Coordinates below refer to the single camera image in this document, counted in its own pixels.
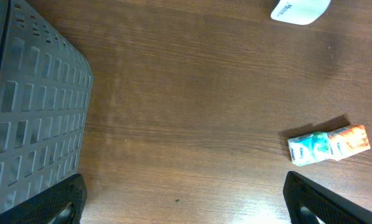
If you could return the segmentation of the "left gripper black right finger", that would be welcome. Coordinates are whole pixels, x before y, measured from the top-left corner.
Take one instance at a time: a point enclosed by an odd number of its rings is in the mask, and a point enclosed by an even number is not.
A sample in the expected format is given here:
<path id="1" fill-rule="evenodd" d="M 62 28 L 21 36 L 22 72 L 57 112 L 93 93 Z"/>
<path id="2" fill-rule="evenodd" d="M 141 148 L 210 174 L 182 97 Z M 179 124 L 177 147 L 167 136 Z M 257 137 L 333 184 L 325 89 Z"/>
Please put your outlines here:
<path id="1" fill-rule="evenodd" d="M 372 223 L 372 212 L 289 171 L 283 187 L 291 223 Z"/>

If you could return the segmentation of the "teal tissue pack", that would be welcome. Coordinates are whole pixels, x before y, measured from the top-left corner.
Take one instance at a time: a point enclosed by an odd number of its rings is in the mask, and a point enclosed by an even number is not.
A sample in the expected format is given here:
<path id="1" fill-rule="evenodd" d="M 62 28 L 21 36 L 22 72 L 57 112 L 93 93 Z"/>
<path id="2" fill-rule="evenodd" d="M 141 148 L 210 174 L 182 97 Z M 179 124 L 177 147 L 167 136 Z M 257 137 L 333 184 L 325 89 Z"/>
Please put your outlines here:
<path id="1" fill-rule="evenodd" d="M 306 166 L 332 157 L 330 141 L 325 132 L 315 132 L 287 140 L 292 163 Z"/>

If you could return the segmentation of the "orange tissue pack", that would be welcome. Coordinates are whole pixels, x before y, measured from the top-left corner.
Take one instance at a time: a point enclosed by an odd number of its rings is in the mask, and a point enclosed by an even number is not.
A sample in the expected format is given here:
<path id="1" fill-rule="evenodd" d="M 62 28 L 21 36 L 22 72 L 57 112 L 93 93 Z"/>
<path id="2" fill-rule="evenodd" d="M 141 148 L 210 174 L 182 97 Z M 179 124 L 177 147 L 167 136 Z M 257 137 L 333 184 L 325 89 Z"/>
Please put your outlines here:
<path id="1" fill-rule="evenodd" d="M 331 159 L 340 161 L 371 149 L 364 125 L 346 126 L 328 133 Z"/>

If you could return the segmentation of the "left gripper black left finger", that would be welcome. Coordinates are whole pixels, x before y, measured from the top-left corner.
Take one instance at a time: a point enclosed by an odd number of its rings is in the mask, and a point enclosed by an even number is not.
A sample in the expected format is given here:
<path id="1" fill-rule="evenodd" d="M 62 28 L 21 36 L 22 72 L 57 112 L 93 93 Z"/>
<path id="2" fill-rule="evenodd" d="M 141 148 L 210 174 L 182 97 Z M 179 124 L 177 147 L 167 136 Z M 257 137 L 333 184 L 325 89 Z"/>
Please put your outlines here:
<path id="1" fill-rule="evenodd" d="M 3 223 L 79 224 L 87 190 L 81 174 L 74 174 L 0 214 Z"/>

